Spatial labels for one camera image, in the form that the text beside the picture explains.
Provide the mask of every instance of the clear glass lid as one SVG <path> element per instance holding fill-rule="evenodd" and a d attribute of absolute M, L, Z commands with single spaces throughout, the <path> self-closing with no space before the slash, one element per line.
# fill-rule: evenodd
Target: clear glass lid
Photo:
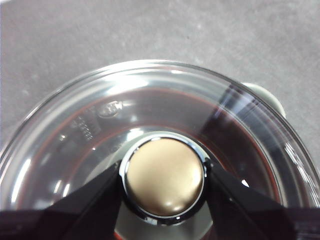
<path fill-rule="evenodd" d="M 86 74 L 25 119 L 1 155 L 1 209 L 42 209 L 157 131 L 201 143 L 243 184 L 288 207 L 319 207 L 319 177 L 287 121 L 244 85 L 173 61 Z"/>

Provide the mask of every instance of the round gold knob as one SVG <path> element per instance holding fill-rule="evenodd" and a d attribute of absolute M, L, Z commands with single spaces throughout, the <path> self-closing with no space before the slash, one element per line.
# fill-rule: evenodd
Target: round gold knob
<path fill-rule="evenodd" d="M 183 213 L 199 198 L 204 172 L 198 155 L 171 138 L 151 140 L 131 156 L 127 187 L 148 213 L 169 217 Z"/>

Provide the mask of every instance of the gray carpet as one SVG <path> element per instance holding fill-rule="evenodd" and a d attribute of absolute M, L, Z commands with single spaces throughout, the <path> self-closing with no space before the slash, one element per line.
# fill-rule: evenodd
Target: gray carpet
<path fill-rule="evenodd" d="M 1 145 L 87 71 L 169 59 L 257 83 L 320 165 L 320 1 L 11 0 L 1 4 Z"/>

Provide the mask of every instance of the glass cookware lid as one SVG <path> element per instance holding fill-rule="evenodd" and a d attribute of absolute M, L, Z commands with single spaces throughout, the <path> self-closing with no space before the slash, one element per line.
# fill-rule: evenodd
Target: glass cookware lid
<path fill-rule="evenodd" d="M 0 207 L 47 208 L 126 160 L 120 174 L 132 201 L 121 204 L 118 238 L 205 238 L 206 203 L 177 216 L 202 201 L 207 155 L 285 207 L 320 206 L 306 149 L 249 88 L 197 66 L 139 60 L 81 76 L 27 116 L 2 151 Z"/>

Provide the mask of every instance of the gold button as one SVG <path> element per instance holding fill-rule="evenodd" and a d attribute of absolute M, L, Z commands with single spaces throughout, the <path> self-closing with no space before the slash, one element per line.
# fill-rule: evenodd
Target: gold button
<path fill-rule="evenodd" d="M 130 158 L 127 186 L 148 213 L 178 215 L 198 199 L 204 172 L 198 155 L 186 144 L 161 138 L 138 148 Z"/>

